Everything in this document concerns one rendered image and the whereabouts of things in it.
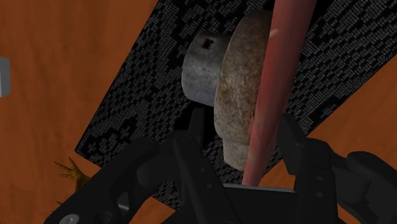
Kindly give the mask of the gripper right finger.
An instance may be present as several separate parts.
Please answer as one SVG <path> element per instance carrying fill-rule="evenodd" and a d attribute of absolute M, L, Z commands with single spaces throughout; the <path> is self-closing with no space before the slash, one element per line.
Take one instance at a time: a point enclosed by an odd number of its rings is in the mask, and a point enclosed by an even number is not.
<path fill-rule="evenodd" d="M 296 120 L 281 116 L 277 145 L 295 176 L 296 224 L 346 224 L 342 207 L 361 224 L 397 224 L 397 170 L 367 151 L 342 157 L 307 137 Z"/>

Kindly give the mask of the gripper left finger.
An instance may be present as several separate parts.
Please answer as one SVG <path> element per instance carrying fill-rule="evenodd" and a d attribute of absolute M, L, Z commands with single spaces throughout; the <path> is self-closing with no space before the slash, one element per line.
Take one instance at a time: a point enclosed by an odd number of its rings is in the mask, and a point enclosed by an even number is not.
<path fill-rule="evenodd" d="M 43 224 L 129 224 L 162 183 L 180 183 L 181 211 L 171 224 L 240 224 L 211 163 L 202 153 L 204 108 L 192 111 L 187 130 L 159 144 L 133 140 Z"/>

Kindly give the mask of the black patterned robot stand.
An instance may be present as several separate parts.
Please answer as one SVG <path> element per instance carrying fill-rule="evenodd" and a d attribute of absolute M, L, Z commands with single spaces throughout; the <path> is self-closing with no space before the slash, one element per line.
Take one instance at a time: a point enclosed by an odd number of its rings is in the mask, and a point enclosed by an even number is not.
<path fill-rule="evenodd" d="M 196 104 L 183 58 L 201 32 L 229 34 L 274 0 L 159 0 L 76 146 L 98 166 L 133 139 L 186 129 Z M 287 112 L 312 132 L 397 54 L 397 0 L 317 0 Z"/>

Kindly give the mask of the yellow spiky figure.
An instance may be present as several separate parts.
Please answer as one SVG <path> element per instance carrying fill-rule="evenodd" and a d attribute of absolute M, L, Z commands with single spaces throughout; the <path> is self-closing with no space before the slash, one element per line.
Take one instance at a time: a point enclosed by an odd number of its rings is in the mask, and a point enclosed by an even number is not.
<path fill-rule="evenodd" d="M 57 167 L 60 167 L 62 170 L 66 172 L 65 174 L 57 174 L 57 176 L 61 178 L 67 178 L 73 180 L 74 191 L 77 192 L 84 184 L 86 184 L 88 181 L 91 180 L 91 177 L 84 174 L 71 157 L 68 157 L 68 159 L 72 167 L 68 167 L 64 164 L 54 161 L 54 164 Z"/>

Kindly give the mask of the grey box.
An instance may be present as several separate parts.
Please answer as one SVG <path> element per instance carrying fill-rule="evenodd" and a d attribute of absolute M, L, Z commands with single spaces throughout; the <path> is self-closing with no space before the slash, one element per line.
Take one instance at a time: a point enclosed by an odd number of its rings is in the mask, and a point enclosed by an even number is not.
<path fill-rule="evenodd" d="M 0 97 L 6 97 L 10 93 L 10 61 L 5 57 L 0 57 Z"/>

